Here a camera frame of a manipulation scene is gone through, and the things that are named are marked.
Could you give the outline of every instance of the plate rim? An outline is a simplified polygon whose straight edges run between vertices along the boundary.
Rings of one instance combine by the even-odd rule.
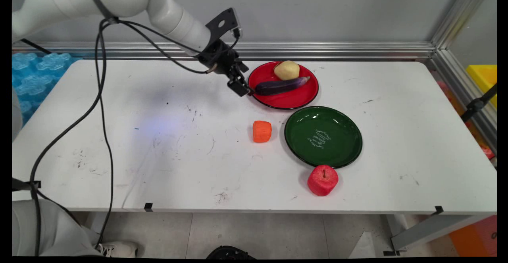
[[[287,131],[287,123],[289,122],[289,120],[293,117],[293,115],[295,115],[298,111],[301,111],[301,110],[304,110],[304,109],[311,109],[311,108],[327,108],[327,109],[331,109],[331,110],[334,110],[334,111],[337,111],[338,113],[344,115],[346,118],[348,118],[349,120],[351,120],[351,122],[354,124],[354,126],[356,127],[356,129],[358,130],[358,133],[360,134],[360,149],[357,153],[357,155],[354,156],[354,158],[352,158],[352,160],[350,160],[348,163],[346,164],[343,164],[343,165],[340,165],[340,166],[336,166],[336,167],[332,167],[333,169],[339,169],[339,168],[342,168],[342,167],[346,167],[347,165],[353,163],[356,159],[358,159],[358,157],[360,156],[360,154],[362,153],[362,150],[363,150],[363,136],[362,136],[362,132],[360,131],[360,129],[358,128],[358,126],[356,125],[356,123],[347,115],[345,115],[345,113],[342,113],[336,109],[332,109],[332,108],[329,108],[328,106],[307,106],[306,108],[303,108],[303,109],[299,109],[297,111],[295,111],[292,115],[290,115],[289,118],[287,118],[286,122],[285,122],[285,125],[284,125],[284,140],[286,141],[286,144],[287,144],[287,147],[289,147],[289,149],[291,150],[291,152],[297,156],[298,159],[302,160],[303,162],[305,162],[306,164],[312,166],[312,167],[317,167],[317,166],[314,166],[314,164],[312,163],[309,163],[307,162],[306,160],[302,159],[292,148],[291,148],[291,145],[289,144],[289,142],[287,141],[287,135],[286,135],[286,131]]]
[[[283,61],[271,61],[271,62],[268,62],[268,63],[261,64],[261,65],[257,66],[254,70],[252,70],[252,73],[254,73],[254,71],[255,71],[255,70],[257,70],[259,67],[261,67],[261,66],[263,66],[263,65],[265,65],[265,64],[270,64],[270,63],[274,63],[274,62],[281,63],[281,62],[283,62]],[[315,94],[315,95],[314,95],[314,97],[312,97],[312,99],[311,99],[309,102],[307,102],[306,104],[303,104],[303,105],[301,105],[301,106],[296,106],[296,107],[294,107],[294,108],[287,108],[287,109],[285,109],[285,108],[278,108],[277,106],[271,106],[270,104],[266,104],[266,103],[262,102],[261,100],[259,100],[259,99],[256,97],[256,94],[255,94],[255,93],[252,95],[252,97],[253,97],[254,99],[256,99],[258,102],[260,102],[261,104],[263,104],[263,105],[265,105],[265,106],[268,106],[269,108],[272,108],[272,109],[280,109],[280,110],[299,109],[299,108],[302,108],[303,106],[306,106],[307,104],[310,104],[310,102],[312,102],[312,101],[313,101],[313,100],[314,100],[314,99],[318,96],[318,93],[319,93],[319,82],[318,82],[318,79],[317,79],[316,75],[314,75],[314,73],[313,73],[311,70],[309,70],[308,68],[306,68],[306,69],[307,69],[308,71],[310,71],[310,73],[314,76],[314,78],[316,79],[316,83],[317,83],[317,90],[316,90],[316,94]],[[247,78],[247,84],[248,84],[248,83],[249,83],[249,81],[250,81],[250,76],[252,75],[252,73],[250,73],[249,77]]]

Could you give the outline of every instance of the white shoe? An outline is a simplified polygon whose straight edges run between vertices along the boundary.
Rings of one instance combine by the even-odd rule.
[[[138,245],[130,241],[114,241],[98,245],[98,252],[105,257],[136,258]]]

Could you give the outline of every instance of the carrot piece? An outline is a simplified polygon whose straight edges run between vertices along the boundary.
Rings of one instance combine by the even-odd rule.
[[[272,125],[270,122],[256,120],[252,125],[253,139],[256,143],[268,142],[272,137]]]

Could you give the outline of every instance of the yellow bin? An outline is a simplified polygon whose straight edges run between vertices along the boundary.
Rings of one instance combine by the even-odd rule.
[[[483,93],[486,93],[497,82],[497,65],[470,65],[466,71]],[[497,94],[490,102],[497,109]]]

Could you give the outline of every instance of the green plate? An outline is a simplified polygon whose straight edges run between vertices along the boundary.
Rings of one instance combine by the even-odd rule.
[[[362,135],[354,122],[335,109],[309,106],[287,120],[284,136],[303,162],[334,169],[352,163],[362,151]]]

